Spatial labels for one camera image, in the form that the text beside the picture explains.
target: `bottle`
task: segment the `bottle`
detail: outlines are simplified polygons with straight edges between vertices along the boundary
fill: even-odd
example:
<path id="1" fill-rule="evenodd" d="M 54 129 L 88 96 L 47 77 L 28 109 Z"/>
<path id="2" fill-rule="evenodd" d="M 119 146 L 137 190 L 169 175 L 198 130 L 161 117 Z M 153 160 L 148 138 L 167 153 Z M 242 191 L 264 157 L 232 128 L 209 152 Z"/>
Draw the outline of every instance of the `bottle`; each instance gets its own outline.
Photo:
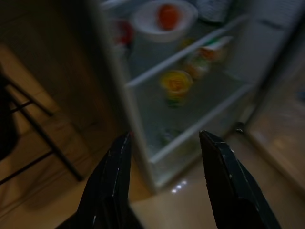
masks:
<path id="1" fill-rule="evenodd" d="M 223 24 L 233 0 L 196 0 L 199 18 L 213 24 Z"/>

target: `metal chair leg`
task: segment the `metal chair leg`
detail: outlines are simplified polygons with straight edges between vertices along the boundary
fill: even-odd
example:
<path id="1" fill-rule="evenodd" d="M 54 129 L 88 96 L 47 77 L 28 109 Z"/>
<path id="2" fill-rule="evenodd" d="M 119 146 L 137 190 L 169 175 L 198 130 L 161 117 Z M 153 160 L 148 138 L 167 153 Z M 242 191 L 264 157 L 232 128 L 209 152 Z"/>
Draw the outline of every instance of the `metal chair leg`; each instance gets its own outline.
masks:
<path id="1" fill-rule="evenodd" d="M 12 102 L 15 104 L 16 108 L 22 113 L 22 115 L 30 122 L 37 133 L 42 137 L 42 139 L 50 146 L 52 152 L 61 160 L 61 162 L 70 170 L 70 172 L 75 176 L 78 181 L 82 181 L 83 177 L 75 169 L 73 164 L 64 156 L 61 150 L 51 141 L 40 125 L 28 114 L 26 110 L 22 108 L 19 102 L 10 95 Z"/>
<path id="2" fill-rule="evenodd" d="M 13 81 L 11 81 L 9 78 L 6 77 L 6 80 L 8 83 L 15 88 L 18 92 L 20 92 L 24 97 L 26 97 L 28 100 L 30 100 L 33 104 L 38 106 L 47 116 L 52 117 L 53 113 L 49 111 L 47 108 L 45 108 L 43 105 L 41 105 L 37 100 L 31 97 L 30 94 L 28 94 L 26 91 L 24 91 L 21 87 L 19 87 L 17 84 L 15 84 Z"/>

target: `orange fruit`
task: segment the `orange fruit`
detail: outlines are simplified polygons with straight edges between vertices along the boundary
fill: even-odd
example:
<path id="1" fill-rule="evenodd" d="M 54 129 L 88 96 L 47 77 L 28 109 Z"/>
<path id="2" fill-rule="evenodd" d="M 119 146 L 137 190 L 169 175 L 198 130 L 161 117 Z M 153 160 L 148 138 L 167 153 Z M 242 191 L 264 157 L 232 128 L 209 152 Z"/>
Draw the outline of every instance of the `orange fruit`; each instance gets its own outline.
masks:
<path id="1" fill-rule="evenodd" d="M 173 30 L 177 26 L 180 17 L 181 14 L 178 7 L 173 4 L 164 4 L 159 8 L 158 20 L 164 30 Z"/>

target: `chair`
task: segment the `chair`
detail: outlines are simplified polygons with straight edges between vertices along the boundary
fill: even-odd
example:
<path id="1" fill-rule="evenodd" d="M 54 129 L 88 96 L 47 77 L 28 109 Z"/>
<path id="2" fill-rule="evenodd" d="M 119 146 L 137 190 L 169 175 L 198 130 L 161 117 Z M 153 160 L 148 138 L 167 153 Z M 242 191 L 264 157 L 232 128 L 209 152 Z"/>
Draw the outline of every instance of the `chair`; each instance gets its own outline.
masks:
<path id="1" fill-rule="evenodd" d="M 28 99 L 27 102 L 20 104 L 20 102 L 6 90 L 6 87 L 10 85 L 18 92 L 20 92 L 24 97 Z M 32 98 L 26 91 L 21 87 L 11 81 L 0 69 L 0 161 L 6 158 L 10 153 L 13 152 L 13 149 L 18 143 L 19 135 L 18 130 L 13 119 L 14 112 L 20 112 L 26 120 L 31 124 L 33 129 L 39 134 L 39 136 L 45 141 L 45 143 L 51 148 L 51 150 L 28 163 L 24 167 L 20 168 L 16 172 L 12 173 L 8 177 L 0 180 L 0 185 L 11 180 L 15 176 L 24 172 L 28 168 L 47 158 L 48 156 L 54 154 L 66 168 L 74 175 L 76 180 L 81 181 L 83 177 L 76 170 L 73 164 L 65 157 L 62 151 L 55 145 L 55 143 L 48 137 L 45 131 L 41 126 L 31 117 L 31 115 L 24 109 L 30 104 L 35 104 L 40 108 L 47 116 L 53 116 L 53 113 L 43 107 L 38 101 Z"/>

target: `white bowl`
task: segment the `white bowl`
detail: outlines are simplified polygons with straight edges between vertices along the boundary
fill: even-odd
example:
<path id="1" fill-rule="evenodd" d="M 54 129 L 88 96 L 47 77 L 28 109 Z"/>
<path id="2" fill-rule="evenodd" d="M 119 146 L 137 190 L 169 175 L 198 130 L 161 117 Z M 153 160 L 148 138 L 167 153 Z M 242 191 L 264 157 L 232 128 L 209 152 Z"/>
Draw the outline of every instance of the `white bowl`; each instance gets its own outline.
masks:
<path id="1" fill-rule="evenodd" d="M 179 8 L 181 18 L 170 31 L 163 30 L 158 23 L 158 10 L 163 4 L 173 4 Z M 198 18 L 198 10 L 183 0 L 156 0 L 143 4 L 133 15 L 133 27 L 146 39 L 165 43 L 183 37 Z"/>

